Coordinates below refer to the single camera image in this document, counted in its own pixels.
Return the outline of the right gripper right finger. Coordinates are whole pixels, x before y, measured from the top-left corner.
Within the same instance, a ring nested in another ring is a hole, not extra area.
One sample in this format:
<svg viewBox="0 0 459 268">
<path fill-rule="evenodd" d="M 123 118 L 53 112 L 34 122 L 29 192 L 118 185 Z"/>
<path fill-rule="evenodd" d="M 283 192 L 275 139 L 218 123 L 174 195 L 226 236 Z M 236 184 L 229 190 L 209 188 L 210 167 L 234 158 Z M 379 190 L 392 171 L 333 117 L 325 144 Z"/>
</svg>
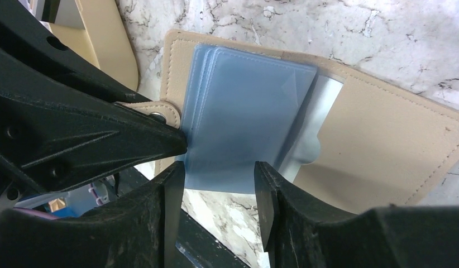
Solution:
<svg viewBox="0 0 459 268">
<path fill-rule="evenodd" d="M 459 206 L 389 205 L 356 215 L 261 161 L 254 183 L 271 267 L 459 267 Z"/>
</svg>

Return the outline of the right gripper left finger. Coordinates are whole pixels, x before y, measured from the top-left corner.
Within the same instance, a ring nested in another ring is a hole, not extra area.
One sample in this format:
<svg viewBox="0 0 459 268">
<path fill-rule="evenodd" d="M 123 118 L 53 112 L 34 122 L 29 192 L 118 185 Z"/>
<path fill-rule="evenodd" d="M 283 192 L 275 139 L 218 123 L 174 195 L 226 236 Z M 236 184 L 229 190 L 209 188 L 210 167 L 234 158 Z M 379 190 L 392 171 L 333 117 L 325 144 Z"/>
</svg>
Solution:
<svg viewBox="0 0 459 268">
<path fill-rule="evenodd" d="M 176 161 L 80 217 L 0 209 L 0 267 L 173 267 L 184 182 Z"/>
</svg>

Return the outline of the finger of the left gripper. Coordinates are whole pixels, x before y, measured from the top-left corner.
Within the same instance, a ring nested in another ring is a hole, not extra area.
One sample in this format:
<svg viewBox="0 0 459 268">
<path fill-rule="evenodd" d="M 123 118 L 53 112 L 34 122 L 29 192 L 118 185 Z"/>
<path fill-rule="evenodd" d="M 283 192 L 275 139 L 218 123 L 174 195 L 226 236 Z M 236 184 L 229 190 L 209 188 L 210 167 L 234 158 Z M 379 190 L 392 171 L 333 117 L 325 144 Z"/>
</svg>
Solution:
<svg viewBox="0 0 459 268">
<path fill-rule="evenodd" d="M 186 150 L 181 131 L 60 84 L 0 50 L 0 183 L 59 192 Z"/>
<path fill-rule="evenodd" d="M 65 46 L 19 1 L 0 1 L 0 49 L 41 74 L 108 103 L 149 101 Z"/>
</svg>

